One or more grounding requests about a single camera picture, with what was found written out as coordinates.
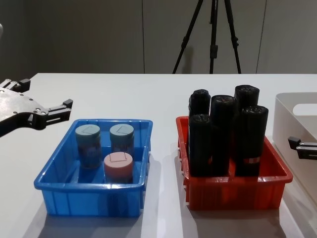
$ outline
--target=container lid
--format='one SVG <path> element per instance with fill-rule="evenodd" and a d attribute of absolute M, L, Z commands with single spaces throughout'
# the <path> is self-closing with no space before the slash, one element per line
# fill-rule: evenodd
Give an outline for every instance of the container lid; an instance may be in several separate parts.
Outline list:
<path fill-rule="evenodd" d="M 114 143 L 127 143 L 134 137 L 134 128 L 128 124 L 117 124 L 110 128 L 110 140 Z"/>
<path fill-rule="evenodd" d="M 89 143 L 98 138 L 100 127 L 93 124 L 81 125 L 75 130 L 77 143 Z"/>
<path fill-rule="evenodd" d="M 123 179 L 132 177 L 132 156 L 124 152 L 115 152 L 104 159 L 106 176 L 111 179 Z"/>

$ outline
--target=pink lid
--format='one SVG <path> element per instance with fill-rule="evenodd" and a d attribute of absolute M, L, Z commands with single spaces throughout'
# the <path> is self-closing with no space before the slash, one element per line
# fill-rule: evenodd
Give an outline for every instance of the pink lid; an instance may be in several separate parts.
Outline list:
<path fill-rule="evenodd" d="M 112 179 L 132 177 L 132 156 L 124 152 L 107 155 L 104 160 L 105 174 Z"/>

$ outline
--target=red plastic tray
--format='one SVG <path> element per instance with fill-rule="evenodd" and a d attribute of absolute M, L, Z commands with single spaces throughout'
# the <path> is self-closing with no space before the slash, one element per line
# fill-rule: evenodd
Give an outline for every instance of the red plastic tray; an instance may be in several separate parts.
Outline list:
<path fill-rule="evenodd" d="M 286 183 L 293 175 L 267 138 L 264 141 L 259 177 L 235 177 L 235 163 L 230 159 L 227 177 L 192 177 L 186 152 L 188 117 L 176 119 L 178 146 L 186 202 L 190 210 L 265 210 L 279 207 Z"/>

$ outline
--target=blue plastic tray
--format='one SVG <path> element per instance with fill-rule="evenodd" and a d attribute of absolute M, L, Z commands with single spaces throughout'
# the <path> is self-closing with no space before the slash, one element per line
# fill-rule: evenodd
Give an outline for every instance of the blue plastic tray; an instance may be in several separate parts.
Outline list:
<path fill-rule="evenodd" d="M 75 129 L 84 124 L 101 128 L 103 157 L 110 153 L 110 128 L 126 123 L 134 128 L 133 183 L 110 184 L 103 164 L 95 170 L 80 167 Z M 46 209 L 58 216 L 137 217 L 143 209 L 143 192 L 151 150 L 153 123 L 150 120 L 80 119 L 76 120 L 60 142 L 34 187 L 42 190 Z"/>

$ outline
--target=gray lid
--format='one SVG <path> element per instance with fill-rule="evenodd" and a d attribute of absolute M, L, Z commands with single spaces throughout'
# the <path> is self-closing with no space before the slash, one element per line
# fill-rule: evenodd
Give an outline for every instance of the gray lid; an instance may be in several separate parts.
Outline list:
<path fill-rule="evenodd" d="M 114 143 L 127 143 L 134 138 L 134 128 L 128 124 L 117 124 L 110 128 L 110 139 Z"/>
<path fill-rule="evenodd" d="M 89 143 L 100 135 L 100 127 L 97 125 L 87 124 L 76 128 L 76 139 L 78 143 Z"/>

